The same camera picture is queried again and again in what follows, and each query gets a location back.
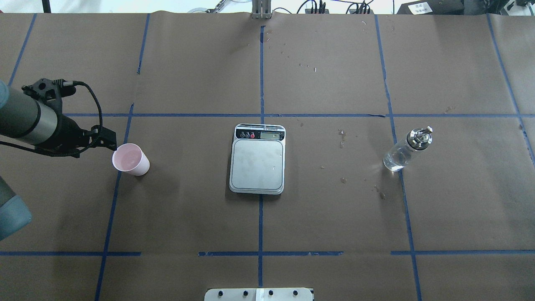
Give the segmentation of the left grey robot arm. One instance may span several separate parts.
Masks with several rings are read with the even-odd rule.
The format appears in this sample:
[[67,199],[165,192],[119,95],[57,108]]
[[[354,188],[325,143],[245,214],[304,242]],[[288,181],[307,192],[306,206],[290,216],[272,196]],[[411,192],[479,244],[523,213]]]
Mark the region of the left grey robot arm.
[[[63,114],[63,98],[85,87],[96,104],[99,122],[89,130]],[[117,134],[103,125],[102,107],[96,94],[82,81],[41,78],[19,91],[1,82],[0,132],[28,146],[2,141],[1,145],[47,157],[80,158],[91,148],[118,148]]]

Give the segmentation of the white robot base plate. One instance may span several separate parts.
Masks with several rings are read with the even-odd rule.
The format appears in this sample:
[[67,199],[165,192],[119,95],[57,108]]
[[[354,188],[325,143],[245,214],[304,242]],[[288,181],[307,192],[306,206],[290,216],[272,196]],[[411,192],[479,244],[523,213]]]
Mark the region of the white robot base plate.
[[314,301],[313,289],[297,288],[219,288],[209,289],[205,301]]

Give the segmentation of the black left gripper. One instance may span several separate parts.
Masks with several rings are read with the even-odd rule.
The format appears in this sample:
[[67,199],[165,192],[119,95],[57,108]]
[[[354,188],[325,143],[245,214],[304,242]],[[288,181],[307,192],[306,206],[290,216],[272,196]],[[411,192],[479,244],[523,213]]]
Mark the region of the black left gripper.
[[90,148],[107,148],[117,150],[116,133],[108,128],[102,128],[103,117],[99,115],[99,123],[91,130],[83,130],[71,118],[63,115],[59,119],[58,133],[53,135],[55,147],[51,150],[51,157],[80,158],[83,152]]

